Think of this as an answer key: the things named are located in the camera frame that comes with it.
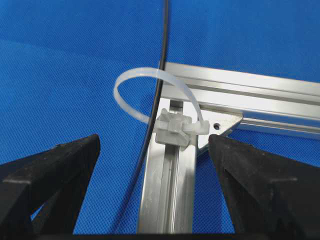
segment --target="zip tie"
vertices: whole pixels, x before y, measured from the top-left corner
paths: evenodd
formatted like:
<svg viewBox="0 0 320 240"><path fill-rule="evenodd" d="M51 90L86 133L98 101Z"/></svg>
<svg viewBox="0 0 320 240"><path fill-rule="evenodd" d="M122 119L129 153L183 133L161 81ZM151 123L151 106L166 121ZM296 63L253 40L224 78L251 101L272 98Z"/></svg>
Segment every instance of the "zip tie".
<svg viewBox="0 0 320 240"><path fill-rule="evenodd" d="M119 104L119 106L124 111L126 111L129 115L131 115L135 119L146 124L149 122L148 116L135 110L133 107L131 107L129 104L125 102L125 100L119 94L118 86L129 79L133 79L137 77L153 77L156 79L161 79L167 83L170 83L176 86L180 91L182 91L188 97L188 99L193 104L196 110L196 113L198 115L199 121L202 122L204 120L202 117L202 113L200 111L199 103L197 102L193 93L190 91L189 87L183 81L178 80L175 76L171 75L170 73L167 73L166 71L152 68L152 67L138 67L138 68L130 69L128 71L123 72L120 76L117 77L115 81L115 85L113 89L113 96L115 101Z"/></svg>
<svg viewBox="0 0 320 240"><path fill-rule="evenodd" d="M118 91L118 87L121 83L137 77L153 77L176 86L191 101L199 118L199 121L192 123L192 118L189 116L169 113L165 108L162 109L161 114L155 121L153 128L153 131L156 132L155 141L157 143L186 147L190 143L193 145L196 144L195 138L192 136L207 135L209 133L209 121L204 121L199 103L197 102L193 93L190 91L189 87L175 76L156 68L140 67L130 69L123 72L116 79L113 89L114 99L129 115L143 123L147 124L149 122L149 117L127 104L120 96Z"/></svg>

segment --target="screw hole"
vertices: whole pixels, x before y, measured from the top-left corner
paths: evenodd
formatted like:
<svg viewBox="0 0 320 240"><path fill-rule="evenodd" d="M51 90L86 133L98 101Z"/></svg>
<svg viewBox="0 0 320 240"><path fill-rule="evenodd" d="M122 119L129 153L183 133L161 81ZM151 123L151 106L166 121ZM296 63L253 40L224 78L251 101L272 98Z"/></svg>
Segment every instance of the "screw hole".
<svg viewBox="0 0 320 240"><path fill-rule="evenodd" d="M220 129L220 124L219 123L215 123L213 124L213 127L215 130L219 130Z"/></svg>

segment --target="silver metal bar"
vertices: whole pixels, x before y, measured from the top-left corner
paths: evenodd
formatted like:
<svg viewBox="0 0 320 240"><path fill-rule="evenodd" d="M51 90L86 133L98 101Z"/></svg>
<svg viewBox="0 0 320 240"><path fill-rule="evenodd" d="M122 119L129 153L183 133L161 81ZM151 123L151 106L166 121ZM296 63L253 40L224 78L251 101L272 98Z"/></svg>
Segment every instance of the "silver metal bar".
<svg viewBox="0 0 320 240"><path fill-rule="evenodd" d="M183 107L161 98L159 111L197 119L193 106ZM139 209L138 233L191 233L195 190L197 147L178 147L155 142L152 134L146 156L146 166Z"/></svg>
<svg viewBox="0 0 320 240"><path fill-rule="evenodd" d="M320 84L286 78L166 63L166 71L183 80L209 120L210 134L238 129L320 139ZM188 99L164 84L162 108L197 119ZM139 210L138 233L191 233L197 147L149 144Z"/></svg>
<svg viewBox="0 0 320 240"><path fill-rule="evenodd" d="M184 64L166 70L190 87L202 109L242 114L238 128L320 139L320 84ZM165 84L164 98L187 101Z"/></svg>

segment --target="blue fabric background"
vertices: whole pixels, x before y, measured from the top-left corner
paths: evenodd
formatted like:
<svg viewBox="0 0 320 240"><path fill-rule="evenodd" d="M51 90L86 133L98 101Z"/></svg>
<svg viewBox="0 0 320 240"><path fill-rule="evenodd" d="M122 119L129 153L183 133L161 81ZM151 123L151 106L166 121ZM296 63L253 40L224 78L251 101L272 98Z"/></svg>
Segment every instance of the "blue fabric background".
<svg viewBox="0 0 320 240"><path fill-rule="evenodd" d="M172 0L170 62L320 82L320 1ZM157 67L162 0L0 1L0 164L98 133L101 153L75 233L111 233L146 126L115 103L116 77ZM120 87L150 114L155 83ZM320 141L232 138L320 166ZM143 171L115 233L135 233ZM233 232L209 156L197 161L193 232Z"/></svg>

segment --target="black wire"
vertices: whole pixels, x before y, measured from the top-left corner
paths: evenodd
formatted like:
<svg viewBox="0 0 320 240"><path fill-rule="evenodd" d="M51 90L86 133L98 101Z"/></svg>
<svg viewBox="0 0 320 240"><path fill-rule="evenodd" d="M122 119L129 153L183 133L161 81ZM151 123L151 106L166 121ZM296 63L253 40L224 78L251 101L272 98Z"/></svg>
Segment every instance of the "black wire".
<svg viewBox="0 0 320 240"><path fill-rule="evenodd" d="M168 21L169 21L169 0L164 0L164 14L163 14L163 35L162 35L162 50L161 59L159 63L159 69L165 70L166 56L167 56L167 45L168 45ZM139 154L139 158L136 164L134 174L131 177L128 188L125 191L124 198L121 202L121 206L115 216L115 221L111 226L111 232L114 233L119 225L119 222L125 213L130 196L134 191L136 182L138 180L142 165L145 160L145 156L148 150L149 142L151 139L152 132L154 130L157 112L159 108L159 102L161 97L163 81L161 79L156 80L155 94L152 104L151 117L149 118L148 126L146 129L143 145Z"/></svg>

